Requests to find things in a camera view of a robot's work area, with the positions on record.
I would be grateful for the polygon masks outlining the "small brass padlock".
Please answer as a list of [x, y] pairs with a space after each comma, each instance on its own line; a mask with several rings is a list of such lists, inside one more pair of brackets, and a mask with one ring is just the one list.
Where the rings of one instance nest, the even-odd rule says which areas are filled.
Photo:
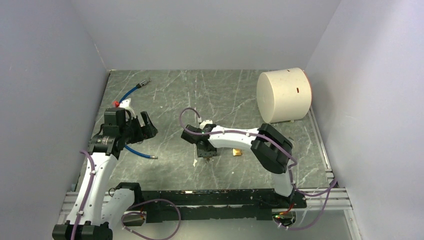
[[234, 157], [242, 156], [243, 155], [243, 151], [241, 149], [238, 149], [238, 148], [233, 148], [232, 149], [232, 155]]

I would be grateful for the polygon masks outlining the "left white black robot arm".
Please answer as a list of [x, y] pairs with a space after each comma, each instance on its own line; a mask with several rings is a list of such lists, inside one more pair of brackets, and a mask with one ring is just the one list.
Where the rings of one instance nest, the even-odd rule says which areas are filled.
[[87, 150], [86, 172], [73, 207], [63, 224], [52, 231], [54, 240], [111, 240], [113, 228], [127, 209], [137, 210], [144, 201], [137, 182], [121, 182], [108, 203], [104, 203], [109, 179], [121, 151], [128, 144], [141, 143], [158, 133], [147, 112], [138, 116], [129, 108], [112, 107], [104, 112], [104, 124], [95, 134]]

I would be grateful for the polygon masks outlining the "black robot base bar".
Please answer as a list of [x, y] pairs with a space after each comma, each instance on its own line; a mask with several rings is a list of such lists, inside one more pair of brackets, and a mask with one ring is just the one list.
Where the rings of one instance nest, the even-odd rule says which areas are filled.
[[280, 212], [305, 209], [299, 192], [281, 196], [272, 188], [220, 190], [144, 190], [130, 211], [142, 212], [147, 223], [253, 218], [270, 221]]

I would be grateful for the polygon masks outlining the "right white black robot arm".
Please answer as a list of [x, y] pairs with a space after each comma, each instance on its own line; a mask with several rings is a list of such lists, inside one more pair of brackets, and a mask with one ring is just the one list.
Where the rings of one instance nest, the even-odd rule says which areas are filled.
[[200, 157], [212, 157], [221, 148], [251, 151], [261, 166], [271, 173], [274, 182], [275, 202], [282, 208], [295, 199], [289, 176], [289, 155], [292, 142], [268, 123], [259, 128], [237, 129], [206, 123], [203, 128], [187, 125], [181, 138], [194, 144]]

